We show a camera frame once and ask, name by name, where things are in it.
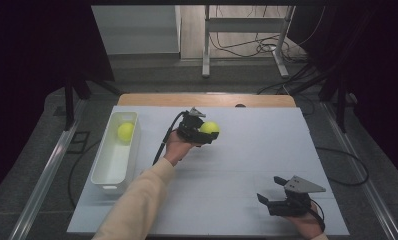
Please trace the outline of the wooden table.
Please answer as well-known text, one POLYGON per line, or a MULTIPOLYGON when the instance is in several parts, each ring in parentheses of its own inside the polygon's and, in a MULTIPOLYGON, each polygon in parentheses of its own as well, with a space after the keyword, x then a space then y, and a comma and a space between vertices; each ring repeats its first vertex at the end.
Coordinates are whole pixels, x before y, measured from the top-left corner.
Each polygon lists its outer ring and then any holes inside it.
POLYGON ((130 93, 122 94, 118 106, 195 106, 195 107, 292 107, 294 99, 287 95, 199 94, 199 93, 130 93))

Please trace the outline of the person's left hand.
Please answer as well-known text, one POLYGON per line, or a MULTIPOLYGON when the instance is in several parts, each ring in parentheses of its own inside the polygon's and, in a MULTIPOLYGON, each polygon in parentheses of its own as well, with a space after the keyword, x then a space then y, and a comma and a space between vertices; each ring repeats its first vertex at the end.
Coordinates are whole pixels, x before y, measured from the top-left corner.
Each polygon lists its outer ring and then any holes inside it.
POLYGON ((186 142, 173 131, 166 142, 164 158, 176 166, 194 147, 199 147, 199 144, 186 142))

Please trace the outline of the grey metal stand frame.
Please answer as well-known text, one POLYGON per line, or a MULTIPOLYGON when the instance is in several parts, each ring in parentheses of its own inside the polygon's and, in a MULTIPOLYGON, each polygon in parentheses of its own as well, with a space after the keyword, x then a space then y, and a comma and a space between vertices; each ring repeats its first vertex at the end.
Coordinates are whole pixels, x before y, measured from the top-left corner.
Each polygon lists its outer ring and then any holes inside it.
POLYGON ((210 76, 210 34, 211 33, 275 33, 279 35, 275 47, 271 47, 272 56, 282 78, 288 78, 289 73, 283 62, 282 46, 294 12, 294 6, 288 6, 283 18, 212 18, 210 6, 204 7, 205 11, 205 38, 202 55, 202 76, 210 76))

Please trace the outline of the white table sheet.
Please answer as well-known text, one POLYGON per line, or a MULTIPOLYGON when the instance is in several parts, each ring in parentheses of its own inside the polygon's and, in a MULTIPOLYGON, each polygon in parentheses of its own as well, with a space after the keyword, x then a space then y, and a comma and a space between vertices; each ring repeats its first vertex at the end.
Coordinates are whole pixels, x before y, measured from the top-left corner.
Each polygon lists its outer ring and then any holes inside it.
POLYGON ((195 148, 176 168, 150 233, 161 237, 286 237, 295 229, 269 214, 257 197, 285 197, 274 179, 299 176, 322 187, 312 194, 326 232, 349 231, 298 108, 204 107, 220 127, 218 139, 195 148))

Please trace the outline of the black stand legs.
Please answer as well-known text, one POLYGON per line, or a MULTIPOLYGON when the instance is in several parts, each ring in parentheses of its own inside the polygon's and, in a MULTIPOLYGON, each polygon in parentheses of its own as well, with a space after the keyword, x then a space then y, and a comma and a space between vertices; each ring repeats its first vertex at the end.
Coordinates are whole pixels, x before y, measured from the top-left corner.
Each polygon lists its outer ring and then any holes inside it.
POLYGON ((296 94, 299 94, 302 91, 322 81, 325 81, 325 83, 323 84, 323 87, 318 94, 319 99, 323 102, 326 102, 329 101, 334 96, 334 94, 337 94, 335 121, 340 130, 345 133, 346 128, 344 116, 347 91, 346 81, 343 78, 340 66, 334 65, 329 67, 326 71, 320 73, 316 77, 290 90, 288 92, 288 95, 294 96, 296 94))
POLYGON ((64 92, 65 92, 65 114, 66 123, 64 130, 69 131, 70 128, 75 124, 75 107, 74 107, 74 96, 76 93, 78 98, 81 100, 88 100, 92 94, 87 82, 91 81, 103 89, 111 92, 116 96, 120 96, 123 92, 104 80, 100 80, 98 77, 82 72, 78 76, 67 76, 64 78, 64 92))

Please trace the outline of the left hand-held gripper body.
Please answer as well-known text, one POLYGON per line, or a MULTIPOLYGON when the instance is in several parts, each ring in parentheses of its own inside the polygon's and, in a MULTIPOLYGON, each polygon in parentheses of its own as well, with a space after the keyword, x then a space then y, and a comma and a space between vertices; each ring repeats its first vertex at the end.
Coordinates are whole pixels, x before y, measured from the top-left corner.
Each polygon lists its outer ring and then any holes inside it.
POLYGON ((207 137, 200 132, 200 127, 203 125, 203 118, 205 114, 201 113, 195 107, 189 111, 182 113, 183 119, 177 128, 177 134, 187 142, 206 144, 207 137))

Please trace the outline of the yellow-green tennis ball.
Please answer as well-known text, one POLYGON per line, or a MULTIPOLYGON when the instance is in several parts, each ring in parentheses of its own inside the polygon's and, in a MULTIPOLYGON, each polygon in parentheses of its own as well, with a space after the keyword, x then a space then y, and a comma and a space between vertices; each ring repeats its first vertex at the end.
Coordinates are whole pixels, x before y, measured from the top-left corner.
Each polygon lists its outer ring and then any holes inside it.
POLYGON ((117 136, 121 141, 129 142, 132 139, 134 132, 134 124, 126 122, 121 124, 117 129, 117 136))
POLYGON ((199 128, 199 130, 202 133, 206 133, 206 134, 212 134, 212 133, 219 133, 220 132, 220 128, 219 125, 214 122, 214 121, 206 121, 204 122, 201 127, 199 128))

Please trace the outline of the person's right hand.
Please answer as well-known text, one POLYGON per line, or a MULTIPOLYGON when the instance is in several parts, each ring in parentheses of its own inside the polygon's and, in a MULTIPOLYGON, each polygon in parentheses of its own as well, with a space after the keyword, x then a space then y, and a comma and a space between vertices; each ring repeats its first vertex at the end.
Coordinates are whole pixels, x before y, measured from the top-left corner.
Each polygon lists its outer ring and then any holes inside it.
POLYGON ((286 219, 296 227, 299 234, 305 240, 311 240, 312 238, 324 233, 321 230, 318 220, 310 213, 299 217, 287 216, 286 219))

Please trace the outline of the white plastic bin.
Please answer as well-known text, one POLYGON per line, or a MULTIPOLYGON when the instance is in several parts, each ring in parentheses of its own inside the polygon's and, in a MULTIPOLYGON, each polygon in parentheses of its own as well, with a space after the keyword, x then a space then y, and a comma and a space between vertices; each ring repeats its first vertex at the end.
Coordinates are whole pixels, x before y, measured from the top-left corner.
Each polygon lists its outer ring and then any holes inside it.
POLYGON ((136 112, 113 112, 110 115, 90 177, 104 194, 122 194, 134 178, 140 138, 136 112), (126 122, 134 124, 129 142, 121 141, 117 136, 118 127, 126 122))

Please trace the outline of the white cabinet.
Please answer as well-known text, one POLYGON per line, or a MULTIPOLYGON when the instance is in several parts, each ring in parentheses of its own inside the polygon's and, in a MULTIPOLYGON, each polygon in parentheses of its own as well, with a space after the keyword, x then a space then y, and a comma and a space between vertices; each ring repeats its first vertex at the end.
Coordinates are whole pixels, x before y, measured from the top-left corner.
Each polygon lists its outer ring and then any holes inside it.
POLYGON ((180 52, 179 6, 93 6, 92 11, 108 55, 180 52))

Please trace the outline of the dark curtain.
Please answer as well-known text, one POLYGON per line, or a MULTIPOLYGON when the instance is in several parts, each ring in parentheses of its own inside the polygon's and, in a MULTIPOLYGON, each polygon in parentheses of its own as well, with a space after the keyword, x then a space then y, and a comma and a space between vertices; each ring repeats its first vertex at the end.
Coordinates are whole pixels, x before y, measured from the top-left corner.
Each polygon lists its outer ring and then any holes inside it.
POLYGON ((342 75, 355 96, 354 113, 398 170, 398 0, 341 0, 299 6, 288 38, 325 71, 346 50, 364 14, 373 14, 346 59, 342 75))
POLYGON ((114 79, 92 0, 0 0, 0 184, 44 109, 45 98, 87 80, 114 79))

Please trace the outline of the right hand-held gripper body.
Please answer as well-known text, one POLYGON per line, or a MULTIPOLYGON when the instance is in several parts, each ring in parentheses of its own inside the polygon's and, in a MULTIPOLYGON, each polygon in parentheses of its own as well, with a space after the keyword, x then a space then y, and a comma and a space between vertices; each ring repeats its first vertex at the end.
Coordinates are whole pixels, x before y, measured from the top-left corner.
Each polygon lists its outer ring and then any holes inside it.
POLYGON ((296 175, 282 187, 286 198, 282 201, 269 201, 267 205, 272 216, 303 216, 311 208, 309 194, 326 191, 324 187, 296 175))

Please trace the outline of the metal floor rail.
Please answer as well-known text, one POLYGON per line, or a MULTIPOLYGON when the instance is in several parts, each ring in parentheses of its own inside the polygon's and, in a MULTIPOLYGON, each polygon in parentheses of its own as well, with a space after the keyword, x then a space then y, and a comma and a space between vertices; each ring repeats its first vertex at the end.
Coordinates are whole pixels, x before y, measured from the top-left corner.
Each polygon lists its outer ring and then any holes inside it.
POLYGON ((61 133, 28 201, 26 202, 23 211, 19 216, 19 219, 11 231, 8 240, 25 240, 28 236, 28 233, 31 230, 31 227, 55 178, 57 170, 60 167, 70 142, 81 121, 81 117, 87 103, 87 100, 77 101, 74 110, 74 122, 67 130, 64 130, 61 133))
MULTIPOLYGON (((336 114, 333 108, 325 102, 321 103, 321 107, 330 122, 331 128, 333 129, 342 150, 346 153, 358 156, 358 153, 348 135, 338 126, 336 114)), ((398 224, 370 178, 368 178, 362 185, 362 189, 388 240, 398 240, 398 224)))

